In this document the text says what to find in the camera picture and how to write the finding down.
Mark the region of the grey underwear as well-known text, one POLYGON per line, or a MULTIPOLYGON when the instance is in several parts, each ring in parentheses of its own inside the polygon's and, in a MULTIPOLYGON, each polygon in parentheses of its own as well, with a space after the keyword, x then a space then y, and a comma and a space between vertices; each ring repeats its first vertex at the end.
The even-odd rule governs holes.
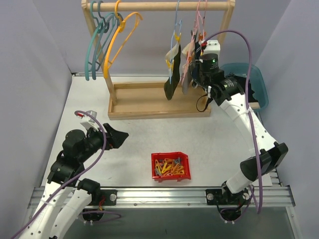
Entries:
POLYGON ((183 65, 182 69, 183 69, 183 73, 182 73, 182 76, 181 76, 181 86, 182 86, 182 92, 184 95, 186 95, 188 93, 188 87, 189 87, 189 84, 191 82, 191 77, 189 76, 189 65, 190 63, 188 63, 187 59, 188 57, 193 57, 193 60, 194 60, 194 49, 195 49, 195 43, 194 42, 190 42, 188 43, 182 50, 182 54, 183 56, 186 58, 186 63, 183 65))

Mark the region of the pink wire hanger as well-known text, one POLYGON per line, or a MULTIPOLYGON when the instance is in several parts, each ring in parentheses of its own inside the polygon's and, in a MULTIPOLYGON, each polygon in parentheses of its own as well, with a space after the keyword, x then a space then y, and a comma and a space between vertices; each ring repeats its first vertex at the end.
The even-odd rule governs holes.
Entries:
POLYGON ((207 5, 208 5, 208 0, 199 0, 197 4, 197 9, 196 9, 196 30, 197 30, 197 35, 198 35, 198 41, 202 41, 205 38, 206 32, 205 32, 205 17, 206 17, 206 11, 207 11, 207 5), (200 13, 199 7, 202 2, 205 2, 205 7, 204 7, 204 14, 203 16, 200 13))
POLYGON ((196 38, 196 35, 198 33, 198 29, 199 29, 198 13, 199 13, 200 3, 201 3, 201 1, 199 0, 197 3, 196 12, 195 12, 194 25, 193 25, 193 28, 191 30, 191 40, 181 51, 182 55, 186 58, 186 63, 182 67, 183 73, 182 73, 181 78, 180 78, 180 83, 182 86, 186 82, 189 63, 192 61, 192 55, 193 55, 193 52, 195 49, 195 38, 196 38))

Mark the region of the navy blue underwear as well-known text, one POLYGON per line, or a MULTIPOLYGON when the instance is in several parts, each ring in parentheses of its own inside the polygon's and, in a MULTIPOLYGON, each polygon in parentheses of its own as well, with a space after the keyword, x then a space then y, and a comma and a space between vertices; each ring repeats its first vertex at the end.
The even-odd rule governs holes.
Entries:
POLYGON ((200 76, 199 76, 199 57, 201 56, 201 46, 199 42, 195 42, 195 49, 194 49, 194 60, 192 61, 191 65, 191 78, 192 78, 192 87, 195 89, 197 87, 201 87, 204 89, 203 85, 199 83, 200 76))

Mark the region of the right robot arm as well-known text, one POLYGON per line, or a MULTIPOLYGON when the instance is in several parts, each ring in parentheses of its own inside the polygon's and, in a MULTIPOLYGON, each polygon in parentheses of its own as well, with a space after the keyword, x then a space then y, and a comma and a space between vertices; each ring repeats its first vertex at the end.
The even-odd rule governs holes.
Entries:
POLYGON ((227 139, 229 134, 215 135, 216 124, 209 122, 210 103, 228 116, 241 133, 249 158, 240 164, 239 171, 231 176, 221 191, 221 198, 232 204, 239 193, 254 182, 262 182, 267 174, 283 160, 288 148, 278 143, 246 104, 246 95, 233 79, 223 79, 210 86, 208 92, 196 88, 183 94, 181 89, 172 99, 164 95, 163 82, 118 83, 116 99, 110 100, 108 116, 111 120, 169 119, 159 124, 161 135, 153 137, 157 150, 195 151, 195 158, 210 150, 212 140, 227 139))

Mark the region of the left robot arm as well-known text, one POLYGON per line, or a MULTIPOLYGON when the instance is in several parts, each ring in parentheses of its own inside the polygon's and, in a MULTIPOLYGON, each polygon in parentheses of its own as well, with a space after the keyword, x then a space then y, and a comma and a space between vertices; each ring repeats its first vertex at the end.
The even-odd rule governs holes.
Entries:
POLYGON ((42 198, 32 219, 18 233, 20 239, 60 239, 87 205, 106 198, 98 182, 79 179, 87 169, 84 162, 97 151, 118 149, 128 133, 115 130, 108 123, 102 129, 89 126, 69 131, 62 151, 50 169, 42 198))

